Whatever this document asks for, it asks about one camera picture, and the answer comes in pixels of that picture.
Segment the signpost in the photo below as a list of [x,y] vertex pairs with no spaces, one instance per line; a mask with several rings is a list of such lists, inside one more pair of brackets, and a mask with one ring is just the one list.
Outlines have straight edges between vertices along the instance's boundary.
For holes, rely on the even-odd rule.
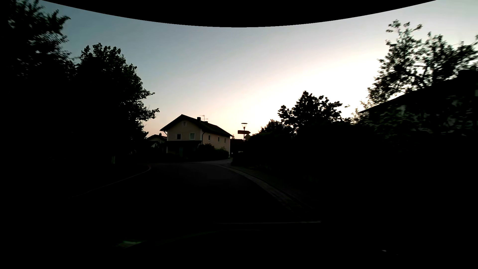
[[246,125],[247,125],[247,123],[241,123],[241,124],[244,124],[244,126],[243,126],[244,131],[239,130],[239,131],[238,131],[238,134],[243,134],[243,135],[244,135],[244,134],[250,134],[249,131],[246,131]]

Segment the tree silhouette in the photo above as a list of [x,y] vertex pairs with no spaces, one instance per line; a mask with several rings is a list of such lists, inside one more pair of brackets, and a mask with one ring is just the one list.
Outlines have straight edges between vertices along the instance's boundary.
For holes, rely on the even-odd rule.
[[478,44],[471,45],[460,43],[458,48],[453,48],[443,40],[442,35],[432,37],[428,33],[425,42],[412,36],[414,31],[420,30],[419,24],[415,29],[406,28],[401,30],[398,20],[389,24],[386,32],[397,31],[399,38],[396,43],[386,41],[389,52],[385,59],[379,59],[382,63],[379,76],[375,78],[373,87],[368,88],[369,98],[374,105],[385,102],[397,93],[408,93],[414,90],[424,89],[447,79],[455,78],[459,70],[469,69],[475,65],[478,59],[478,51],[474,48]]
[[302,93],[299,101],[292,109],[285,105],[279,109],[281,123],[292,127],[295,134],[308,133],[320,124],[325,122],[343,121],[340,113],[335,108],[342,106],[339,101],[329,103],[329,99],[324,96],[315,97],[307,91]]
[[62,151],[71,139],[68,135],[73,127],[69,124],[70,113],[65,111],[69,104],[69,80],[74,74],[70,53],[61,44],[66,36],[61,33],[69,17],[43,14],[38,0],[9,0],[7,4],[8,27],[6,40],[10,42],[5,82],[9,89],[15,89],[13,98],[26,98],[24,116],[29,129],[36,137],[36,150],[30,151],[48,159],[55,152]]
[[[148,134],[141,121],[154,119],[159,112],[148,110],[141,101],[154,92],[142,87],[137,67],[126,64],[121,49],[98,43],[93,45],[93,53],[89,51],[87,46],[76,65],[76,100],[86,108],[77,111],[76,122],[89,145],[98,145],[93,150],[104,149],[112,155],[129,152]],[[101,136],[109,137],[106,143],[98,139]]]

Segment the house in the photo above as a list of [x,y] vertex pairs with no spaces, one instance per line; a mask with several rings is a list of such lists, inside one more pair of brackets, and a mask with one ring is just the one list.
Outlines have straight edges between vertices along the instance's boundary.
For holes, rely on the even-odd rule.
[[[401,110],[402,113],[407,111],[417,115],[419,121],[424,123],[424,128],[419,128],[420,131],[432,133],[432,130],[436,129],[438,125],[455,126],[456,129],[464,129],[464,126],[467,126],[467,128],[476,131],[478,113],[473,111],[473,107],[476,107],[478,99],[477,78],[475,70],[461,70],[457,78],[442,81],[422,90],[406,93],[359,113],[366,112],[370,115],[371,120],[379,121],[380,115],[385,109],[395,108]],[[459,103],[468,108],[462,119],[452,119],[450,117],[446,120],[439,119],[440,115],[445,113],[444,107],[456,106]]]
[[160,131],[167,134],[166,153],[188,157],[201,144],[211,144],[216,149],[230,152],[230,133],[219,126],[181,114]]
[[167,137],[159,134],[153,134],[150,137],[148,137],[146,140],[148,141],[158,141],[159,144],[166,143]]

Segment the lamp post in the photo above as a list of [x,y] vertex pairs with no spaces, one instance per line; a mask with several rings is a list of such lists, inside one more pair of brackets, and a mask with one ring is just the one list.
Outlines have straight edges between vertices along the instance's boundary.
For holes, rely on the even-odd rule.
[[[242,127],[244,128],[244,131],[246,131],[246,125],[247,125],[247,123],[241,123],[241,124],[243,124]],[[246,134],[242,134],[242,141],[243,141],[243,142],[244,142],[244,140],[245,140],[245,137],[246,137]]]

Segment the clear sky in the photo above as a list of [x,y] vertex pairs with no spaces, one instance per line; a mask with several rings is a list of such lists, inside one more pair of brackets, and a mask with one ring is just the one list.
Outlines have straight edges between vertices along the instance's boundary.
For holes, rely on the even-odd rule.
[[167,24],[39,4],[43,12],[59,9],[71,18],[63,30],[71,57],[101,43],[120,48],[127,63],[138,67],[143,87],[155,92],[143,103],[161,111],[145,122],[148,136],[184,114],[205,115],[242,138],[241,123],[257,133],[270,119],[279,121],[280,107],[292,108],[304,90],[343,103],[337,111],[351,117],[367,100],[377,59],[388,52],[385,40],[397,38],[385,32],[393,20],[423,24],[416,37],[425,39],[431,31],[450,44],[470,44],[478,34],[477,0],[436,0],[337,21],[258,28]]

